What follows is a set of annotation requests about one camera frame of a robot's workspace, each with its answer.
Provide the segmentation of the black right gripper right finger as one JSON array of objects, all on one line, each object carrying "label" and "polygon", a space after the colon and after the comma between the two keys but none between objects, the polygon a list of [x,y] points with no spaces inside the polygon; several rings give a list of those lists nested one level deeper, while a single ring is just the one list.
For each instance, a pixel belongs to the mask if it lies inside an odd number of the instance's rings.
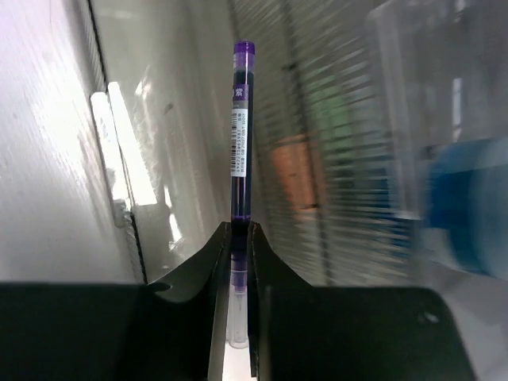
[{"label": "black right gripper right finger", "polygon": [[424,287],[315,287],[248,229],[248,339],[258,380],[473,380],[444,299]]}]

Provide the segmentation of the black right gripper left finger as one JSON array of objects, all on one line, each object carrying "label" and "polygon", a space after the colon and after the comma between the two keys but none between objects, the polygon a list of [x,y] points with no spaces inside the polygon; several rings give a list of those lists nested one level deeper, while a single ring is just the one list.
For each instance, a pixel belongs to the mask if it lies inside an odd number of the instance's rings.
[{"label": "black right gripper left finger", "polygon": [[230,240],[147,285],[2,283],[2,379],[221,379]]}]

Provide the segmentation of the orange cap highlighter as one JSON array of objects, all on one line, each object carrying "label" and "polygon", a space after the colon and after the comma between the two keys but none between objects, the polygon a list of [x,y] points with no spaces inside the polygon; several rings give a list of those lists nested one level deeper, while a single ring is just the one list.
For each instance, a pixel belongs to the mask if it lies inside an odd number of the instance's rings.
[{"label": "orange cap highlighter", "polygon": [[295,211],[316,211],[325,189],[324,165],[318,144],[306,133],[276,142],[271,161],[285,196]]}]

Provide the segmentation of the blue cleaning gel jar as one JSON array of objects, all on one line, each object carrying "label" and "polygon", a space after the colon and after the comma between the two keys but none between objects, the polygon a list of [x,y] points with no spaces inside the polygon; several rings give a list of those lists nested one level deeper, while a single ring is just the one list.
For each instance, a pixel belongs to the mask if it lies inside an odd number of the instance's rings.
[{"label": "blue cleaning gel jar", "polygon": [[421,254],[457,271],[507,278],[507,139],[451,144],[429,167]]}]

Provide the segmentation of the clear drawer organizer box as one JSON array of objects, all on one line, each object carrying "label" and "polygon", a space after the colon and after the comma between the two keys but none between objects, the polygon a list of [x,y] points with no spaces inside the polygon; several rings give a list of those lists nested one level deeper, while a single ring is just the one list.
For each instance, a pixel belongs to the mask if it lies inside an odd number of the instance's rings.
[{"label": "clear drawer organizer box", "polygon": [[[111,121],[100,141],[134,274],[151,282],[229,219],[233,43],[252,40],[251,220],[305,281],[421,284],[449,292],[506,279],[421,254],[429,167],[451,144],[507,139],[504,1],[87,1]],[[310,96],[344,97],[350,134],[316,127]],[[295,211],[271,161],[277,141],[317,143],[325,189]],[[342,219],[346,188],[386,187],[410,248]]]}]

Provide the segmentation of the purple ink gel pen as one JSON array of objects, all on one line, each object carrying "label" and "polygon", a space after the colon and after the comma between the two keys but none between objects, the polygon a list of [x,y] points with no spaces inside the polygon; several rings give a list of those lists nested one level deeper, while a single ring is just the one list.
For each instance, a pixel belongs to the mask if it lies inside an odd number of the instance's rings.
[{"label": "purple ink gel pen", "polygon": [[231,120],[231,276],[228,342],[248,346],[248,227],[252,201],[252,134],[255,45],[239,41],[233,49],[233,107]]}]

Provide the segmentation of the blue highlighter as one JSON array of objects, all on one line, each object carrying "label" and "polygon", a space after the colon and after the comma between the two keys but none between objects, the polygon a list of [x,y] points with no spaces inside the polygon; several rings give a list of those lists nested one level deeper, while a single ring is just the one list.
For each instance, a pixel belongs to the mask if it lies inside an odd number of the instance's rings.
[{"label": "blue highlighter", "polygon": [[395,215],[386,187],[346,188],[332,194],[330,206],[347,222],[388,234],[390,244],[410,248],[410,224]]}]

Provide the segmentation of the green highlighter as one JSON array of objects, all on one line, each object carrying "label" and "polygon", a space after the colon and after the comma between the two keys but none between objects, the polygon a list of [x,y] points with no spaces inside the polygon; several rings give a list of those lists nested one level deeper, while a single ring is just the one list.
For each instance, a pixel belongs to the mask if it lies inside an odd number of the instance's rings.
[{"label": "green highlighter", "polygon": [[324,135],[350,134],[351,121],[344,97],[320,90],[310,96],[310,108],[317,129]]}]

